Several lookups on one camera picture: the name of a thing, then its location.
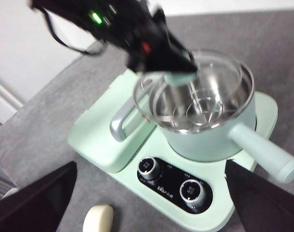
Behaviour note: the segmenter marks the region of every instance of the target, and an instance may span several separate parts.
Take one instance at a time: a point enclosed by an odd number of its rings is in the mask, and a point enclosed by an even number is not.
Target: white wall
[[[166,15],[212,14],[239,11],[294,9],[294,0],[149,0],[162,5]],[[0,85],[24,104],[69,65],[78,53],[59,45],[48,33],[42,14],[27,0],[0,0]],[[55,17],[56,30],[69,44],[86,48],[94,39],[76,26]],[[0,122],[19,106],[0,93]],[[3,107],[7,107],[6,116]]]
[[[49,34],[42,14],[32,11],[28,0],[0,0],[0,122],[4,123],[19,108],[30,100],[52,78],[69,65],[79,53],[59,45]],[[59,26],[63,22],[55,19]],[[85,32],[66,27],[65,35],[56,27],[60,37],[71,44],[81,42],[84,46],[94,39]],[[70,40],[70,32],[80,35],[80,41]],[[11,101],[6,92],[15,100]]]

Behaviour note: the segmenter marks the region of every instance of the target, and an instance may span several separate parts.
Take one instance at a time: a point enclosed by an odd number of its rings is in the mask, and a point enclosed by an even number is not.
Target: gray fabric surface
[[[168,24],[187,47],[218,49],[251,68],[256,90],[279,105],[271,140],[294,154],[294,11],[171,17]],[[77,162],[78,178],[59,226],[62,232],[81,231],[85,214],[96,204],[114,207],[114,232],[186,231],[66,143],[74,121],[125,70],[124,62],[125,54],[113,47],[100,58],[77,59],[0,128],[0,166],[18,187],[70,160]],[[261,168],[256,172],[267,177]],[[294,194],[294,181],[280,186]],[[244,231],[236,213],[221,231]]]

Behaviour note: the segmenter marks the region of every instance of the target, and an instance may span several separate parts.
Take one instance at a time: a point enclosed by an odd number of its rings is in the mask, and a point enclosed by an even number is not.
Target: green led light
[[[94,21],[96,21],[97,24],[102,24],[103,21],[100,19],[100,17],[98,16],[97,13],[93,13],[92,17],[93,17]]]

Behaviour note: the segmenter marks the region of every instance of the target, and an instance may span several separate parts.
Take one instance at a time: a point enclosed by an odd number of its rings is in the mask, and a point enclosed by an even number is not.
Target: pot rim
[[[222,54],[222,55],[225,55],[225,56],[228,56],[230,57],[231,59],[233,59],[236,63],[238,63],[240,66],[241,66],[241,69],[243,72],[246,73],[246,75],[249,77],[249,80],[251,82],[251,90],[249,92],[249,95],[248,95],[248,98],[246,99],[245,103],[234,113],[232,114],[230,117],[228,117],[226,120],[222,121],[222,122],[218,122],[218,123],[215,123],[213,125],[211,125],[210,127],[202,127],[202,128],[199,128],[199,129],[192,129],[192,130],[187,130],[187,129],[174,129],[172,127],[169,127],[169,126],[165,126],[165,125],[160,125],[158,124],[156,121],[156,124],[161,127],[161,128],[164,128],[168,131],[171,131],[171,132],[174,132],[174,133],[178,133],[178,134],[196,134],[196,133],[199,133],[199,132],[203,132],[203,131],[209,131],[209,130],[212,130],[214,128],[218,128],[218,127],[221,127],[223,126],[224,124],[234,120],[235,118],[237,118],[239,115],[241,115],[245,109],[248,107],[248,105],[250,104],[250,102],[252,101],[252,98],[254,96],[254,92],[255,92],[255,82],[254,82],[254,77],[253,77],[253,74],[251,72],[251,70],[249,69],[249,67],[244,64],[243,62],[241,62],[240,60],[234,58],[233,56],[230,56],[230,55],[227,55],[223,52],[219,52],[219,51],[216,51],[216,50],[212,50],[212,49],[201,49],[201,50],[194,50],[194,52],[213,52],[213,53],[219,53],[219,54]]]

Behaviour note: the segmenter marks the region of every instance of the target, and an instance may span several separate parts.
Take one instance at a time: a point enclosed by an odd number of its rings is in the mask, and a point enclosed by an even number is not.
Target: red light
[[[152,49],[148,43],[142,42],[141,45],[142,45],[142,48],[146,54],[149,54],[152,51]]]

